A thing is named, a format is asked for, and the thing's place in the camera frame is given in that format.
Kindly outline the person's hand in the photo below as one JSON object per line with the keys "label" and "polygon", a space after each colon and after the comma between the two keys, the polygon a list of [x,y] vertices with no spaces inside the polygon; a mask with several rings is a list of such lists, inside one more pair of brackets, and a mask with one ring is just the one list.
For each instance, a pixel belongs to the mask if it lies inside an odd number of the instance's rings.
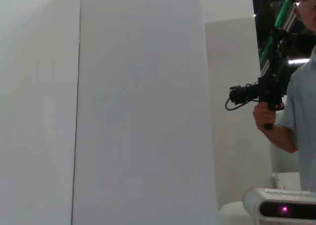
{"label": "person's hand", "polygon": [[265,125],[274,124],[276,120],[276,112],[269,110],[267,102],[259,102],[253,110],[253,117],[257,128],[264,132]]}

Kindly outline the person in grey shirt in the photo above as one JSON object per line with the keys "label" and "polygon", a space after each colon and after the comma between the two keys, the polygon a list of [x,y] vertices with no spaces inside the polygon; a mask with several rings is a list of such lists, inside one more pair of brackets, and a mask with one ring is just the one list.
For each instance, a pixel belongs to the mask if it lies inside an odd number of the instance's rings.
{"label": "person in grey shirt", "polygon": [[301,189],[316,193],[316,45],[290,78],[278,125],[290,130],[298,149]]}

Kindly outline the green metal frame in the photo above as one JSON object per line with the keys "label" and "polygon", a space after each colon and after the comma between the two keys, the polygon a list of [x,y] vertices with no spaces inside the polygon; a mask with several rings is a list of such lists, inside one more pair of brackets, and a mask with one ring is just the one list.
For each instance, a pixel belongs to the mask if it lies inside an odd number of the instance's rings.
{"label": "green metal frame", "polygon": [[[279,13],[277,14],[276,21],[274,23],[274,28],[281,28],[285,29],[286,31],[289,31],[295,19],[292,7],[293,5],[289,0],[284,1]],[[268,51],[271,43],[272,35],[269,36],[266,45],[264,46],[263,52],[259,58],[261,75],[263,75],[268,69]]]}

